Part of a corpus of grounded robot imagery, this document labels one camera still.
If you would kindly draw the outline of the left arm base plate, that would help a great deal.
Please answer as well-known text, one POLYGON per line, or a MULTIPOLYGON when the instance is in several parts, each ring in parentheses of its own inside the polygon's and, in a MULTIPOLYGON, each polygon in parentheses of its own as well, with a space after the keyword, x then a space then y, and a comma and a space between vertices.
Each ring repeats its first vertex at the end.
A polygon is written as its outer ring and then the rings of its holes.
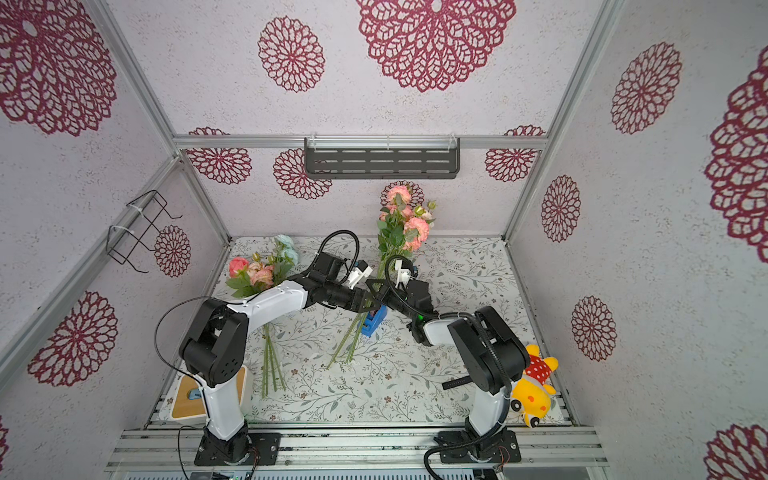
POLYGON ((279 433, 239 433, 224 441, 205 433, 193 464, 207 466, 272 466, 277 461, 282 436, 279 433))

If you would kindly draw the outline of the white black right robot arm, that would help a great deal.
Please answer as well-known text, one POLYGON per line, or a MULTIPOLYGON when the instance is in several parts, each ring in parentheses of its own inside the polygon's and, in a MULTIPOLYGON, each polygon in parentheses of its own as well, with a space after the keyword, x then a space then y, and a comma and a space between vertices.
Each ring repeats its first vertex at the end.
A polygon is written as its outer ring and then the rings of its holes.
POLYGON ((476 387, 467 419, 469 437, 496 434, 510 409, 513 383, 530 365, 526 347, 498 312, 488 306, 474 313, 439 313, 433 307, 429 284, 412 279, 397 286, 386 278, 366 282, 376 306, 385 306, 410 319, 408 330, 423 346, 451 346, 467 371, 465 383, 476 387))

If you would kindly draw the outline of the yellow plush bear toy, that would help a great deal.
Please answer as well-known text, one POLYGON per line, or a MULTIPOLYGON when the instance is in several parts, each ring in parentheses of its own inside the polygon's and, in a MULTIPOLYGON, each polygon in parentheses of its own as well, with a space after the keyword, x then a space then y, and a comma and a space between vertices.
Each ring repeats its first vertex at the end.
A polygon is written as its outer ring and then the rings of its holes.
POLYGON ((521 378, 513 383, 511 409, 519 413, 525 425, 536 428, 552 409, 555 387, 548 383, 558 369, 559 361, 555 357, 543 357, 539 346, 526 346, 530 364, 521 378))

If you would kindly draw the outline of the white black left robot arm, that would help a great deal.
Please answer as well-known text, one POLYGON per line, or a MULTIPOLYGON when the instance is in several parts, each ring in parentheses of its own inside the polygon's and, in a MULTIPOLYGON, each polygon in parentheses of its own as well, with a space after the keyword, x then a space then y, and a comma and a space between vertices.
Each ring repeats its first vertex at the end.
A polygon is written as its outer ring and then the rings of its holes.
POLYGON ((230 303, 205 298, 181 342, 179 356, 189 374, 201 383, 207 432, 228 442, 245 428, 236 376, 252 330, 314 304, 360 313, 372 299, 372 294, 360 286, 351 288, 336 281, 319 282, 301 275, 247 301, 230 303))

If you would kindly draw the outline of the grey wall shelf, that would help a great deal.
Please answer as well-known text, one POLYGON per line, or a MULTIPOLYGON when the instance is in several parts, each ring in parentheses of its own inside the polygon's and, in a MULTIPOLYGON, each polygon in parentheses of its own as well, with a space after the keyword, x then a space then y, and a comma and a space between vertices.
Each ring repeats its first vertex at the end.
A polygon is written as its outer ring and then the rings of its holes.
POLYGON ((340 138, 304 140, 304 168, 313 180, 450 180, 460 171, 456 137, 425 141, 340 138))

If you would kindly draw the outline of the black round knob tool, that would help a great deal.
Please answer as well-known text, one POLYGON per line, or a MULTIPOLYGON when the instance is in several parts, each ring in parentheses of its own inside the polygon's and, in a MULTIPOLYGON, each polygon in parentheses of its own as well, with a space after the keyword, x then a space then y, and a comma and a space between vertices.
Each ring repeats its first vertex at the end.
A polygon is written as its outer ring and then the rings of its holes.
POLYGON ((451 390, 472 383, 469 376, 445 381, 441 384, 443 390, 451 390))

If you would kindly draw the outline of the mixed pastel flower bouquet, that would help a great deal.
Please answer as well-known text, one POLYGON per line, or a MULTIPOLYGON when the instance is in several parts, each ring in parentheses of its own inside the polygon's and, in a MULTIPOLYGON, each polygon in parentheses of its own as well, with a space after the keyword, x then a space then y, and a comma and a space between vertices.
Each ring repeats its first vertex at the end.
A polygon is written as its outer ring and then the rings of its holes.
MULTIPOLYGON (((274 243, 275 247, 267 257, 262 257, 256 252, 249 259, 235 257, 229 262, 229 279, 226 285, 233 290, 235 298, 255 298, 257 294, 286 280, 290 270, 298 264, 299 254, 289 236, 277 235, 274 243)), ((261 396, 265 399, 270 390, 285 390, 286 385, 272 340, 272 330, 268 325, 263 326, 261 330, 264 339, 261 396)))

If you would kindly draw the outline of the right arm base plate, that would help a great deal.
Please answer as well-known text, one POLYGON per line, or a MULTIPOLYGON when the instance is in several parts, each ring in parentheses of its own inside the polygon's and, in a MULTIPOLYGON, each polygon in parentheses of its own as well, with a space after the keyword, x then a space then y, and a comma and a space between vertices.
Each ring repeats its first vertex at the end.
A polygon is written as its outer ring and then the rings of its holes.
MULTIPOLYGON (((435 437, 439 447, 454 446, 468 442, 470 434, 466 431, 440 431, 435 437)), ((500 464, 520 463, 522 455, 515 433, 504 428, 482 442, 464 448, 455 448, 439 453, 444 464, 476 463, 500 464)))

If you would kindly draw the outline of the wooden lid tissue box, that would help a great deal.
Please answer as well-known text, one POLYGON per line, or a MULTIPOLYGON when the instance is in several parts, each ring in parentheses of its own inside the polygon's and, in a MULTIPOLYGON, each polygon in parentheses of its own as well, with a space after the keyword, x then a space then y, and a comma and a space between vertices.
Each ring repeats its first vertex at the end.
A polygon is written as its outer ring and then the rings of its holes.
MULTIPOLYGON (((249 413, 253 392, 253 374, 245 366, 237 374, 236 388, 241 412, 243 414, 249 413)), ((207 416, 198 384, 185 375, 176 374, 160 417, 170 422, 202 426, 207 416)))

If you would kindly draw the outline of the pink rose bouquet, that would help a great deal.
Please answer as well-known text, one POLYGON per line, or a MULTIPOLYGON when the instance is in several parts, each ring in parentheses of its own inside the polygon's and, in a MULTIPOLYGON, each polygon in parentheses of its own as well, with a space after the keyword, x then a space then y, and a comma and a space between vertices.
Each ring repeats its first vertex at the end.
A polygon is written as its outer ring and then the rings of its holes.
MULTIPOLYGON (((405 185, 394 185, 386 192, 377 221, 379 264, 368 280, 386 279, 394 287, 392 277, 396 267, 408 268, 418 276, 413 256, 429 237, 434 223, 434 207, 434 203, 416 204, 411 190, 405 185)), ((368 280, 364 281, 363 287, 367 287, 368 280)), ((332 364, 339 361, 341 354, 346 355, 348 362, 354 358, 368 312, 357 313, 331 356, 332 364)))

